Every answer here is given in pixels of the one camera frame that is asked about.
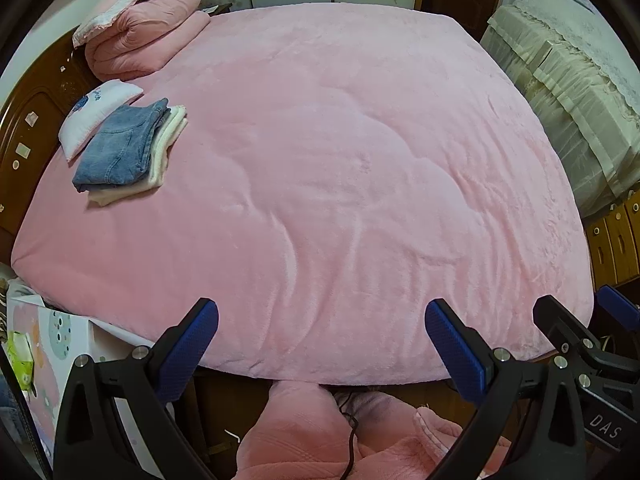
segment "cardboard box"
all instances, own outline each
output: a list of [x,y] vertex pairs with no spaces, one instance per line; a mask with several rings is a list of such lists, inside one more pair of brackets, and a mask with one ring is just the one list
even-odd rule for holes
[[[29,341],[33,357],[33,388],[25,392],[25,397],[50,462],[60,402],[75,358],[88,354],[96,362],[111,361],[126,357],[134,346],[152,346],[152,342],[108,323],[47,308],[39,295],[22,284],[18,292],[15,287],[9,290],[7,326],[10,331],[26,334]],[[140,465],[162,478],[126,400],[116,399],[116,405]]]

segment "blue gripper pad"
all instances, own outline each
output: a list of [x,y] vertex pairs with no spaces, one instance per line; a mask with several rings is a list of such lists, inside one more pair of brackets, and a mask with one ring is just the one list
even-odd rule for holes
[[439,301],[444,302],[444,300],[433,300],[427,305],[424,313],[425,329],[456,384],[460,396],[480,406],[487,386],[485,368],[469,348],[462,334],[454,327],[454,323],[461,325],[462,330],[466,327],[457,316],[452,322],[438,304]]
[[627,331],[640,328],[640,310],[615,288],[603,285],[596,295],[598,304]]
[[202,299],[203,306],[169,350],[158,368],[156,397],[161,404],[180,398],[202,355],[218,330],[218,307]]

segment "wooden furniture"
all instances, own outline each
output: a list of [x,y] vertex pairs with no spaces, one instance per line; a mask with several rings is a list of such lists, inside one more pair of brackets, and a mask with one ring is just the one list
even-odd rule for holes
[[0,262],[10,265],[15,236],[73,105],[100,84],[73,50],[72,31],[24,73],[0,113]]
[[640,278],[640,193],[614,206],[587,228],[593,285],[624,285]]

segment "wooden headboard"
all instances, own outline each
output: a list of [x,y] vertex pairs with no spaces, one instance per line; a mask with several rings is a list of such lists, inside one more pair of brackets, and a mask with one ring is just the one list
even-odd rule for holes
[[73,105],[100,84],[73,50],[72,31],[45,50],[24,73],[0,114],[0,262],[10,264],[20,224]]

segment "denim jeans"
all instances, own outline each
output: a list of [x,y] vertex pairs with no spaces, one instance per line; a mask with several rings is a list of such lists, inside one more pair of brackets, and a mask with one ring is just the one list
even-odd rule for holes
[[149,169],[150,147],[168,100],[146,107],[122,105],[100,125],[82,154],[73,184],[78,192],[91,186],[126,186]]
[[0,420],[14,442],[18,444],[27,442],[27,436],[24,433],[24,427],[18,414],[18,406],[2,374],[0,374]]

